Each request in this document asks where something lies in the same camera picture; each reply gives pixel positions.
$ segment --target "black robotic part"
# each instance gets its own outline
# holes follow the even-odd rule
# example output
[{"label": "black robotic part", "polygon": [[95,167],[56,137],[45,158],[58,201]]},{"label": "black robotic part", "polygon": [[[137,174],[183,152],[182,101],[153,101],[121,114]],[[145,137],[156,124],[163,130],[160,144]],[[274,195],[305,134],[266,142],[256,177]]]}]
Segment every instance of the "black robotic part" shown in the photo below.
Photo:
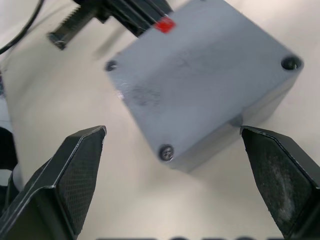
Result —
[{"label": "black robotic part", "polygon": [[105,132],[87,137],[61,177],[57,189],[75,235],[79,235],[96,188]]},{"label": "black robotic part", "polygon": [[68,136],[0,218],[0,240],[76,240],[96,187],[105,126]]},{"label": "black robotic part", "polygon": [[241,135],[256,186],[284,238],[320,238],[317,164],[287,136],[248,126]]},{"label": "black robotic part", "polygon": [[139,37],[172,9],[166,0],[74,0],[78,8],[53,32],[49,40],[63,50],[93,18],[105,23],[116,18],[132,34]]},{"label": "black robotic part", "polygon": [[0,153],[0,169],[13,171],[18,164],[14,136],[3,127],[0,127]]}]

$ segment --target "white table surface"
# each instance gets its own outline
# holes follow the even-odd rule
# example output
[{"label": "white table surface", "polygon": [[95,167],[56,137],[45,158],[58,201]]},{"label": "white table surface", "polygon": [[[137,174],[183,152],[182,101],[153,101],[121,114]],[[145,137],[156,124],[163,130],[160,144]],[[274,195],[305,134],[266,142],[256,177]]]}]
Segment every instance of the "white table surface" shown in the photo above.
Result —
[{"label": "white table surface", "polygon": [[[184,2],[170,1],[174,9]],[[320,1],[228,2],[304,59],[296,84],[260,127],[291,136],[320,163]],[[15,35],[36,3],[0,0],[0,43]],[[240,139],[191,174],[171,170],[152,155],[103,70],[135,40],[116,20],[93,20],[64,51],[49,43],[46,33],[74,6],[70,0],[47,0],[33,30],[1,63],[25,181],[66,136],[106,125],[96,189],[79,240],[281,236]]]}]

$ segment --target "screw hole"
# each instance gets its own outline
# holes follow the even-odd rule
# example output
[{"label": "screw hole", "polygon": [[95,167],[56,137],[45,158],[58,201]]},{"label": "screw hole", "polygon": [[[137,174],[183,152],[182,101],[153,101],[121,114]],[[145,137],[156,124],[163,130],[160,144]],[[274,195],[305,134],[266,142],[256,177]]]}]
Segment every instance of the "screw hole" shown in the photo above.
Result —
[{"label": "screw hole", "polygon": [[288,71],[297,70],[301,65],[301,60],[296,56],[287,56],[281,62],[281,66]]},{"label": "screw hole", "polygon": [[170,144],[164,144],[160,147],[159,157],[164,162],[169,162],[174,158],[174,147]]},{"label": "screw hole", "polygon": [[105,66],[105,69],[108,72],[111,72],[111,71],[117,69],[117,67],[118,67],[118,63],[115,60],[110,60],[110,61],[107,62],[106,66]]}]

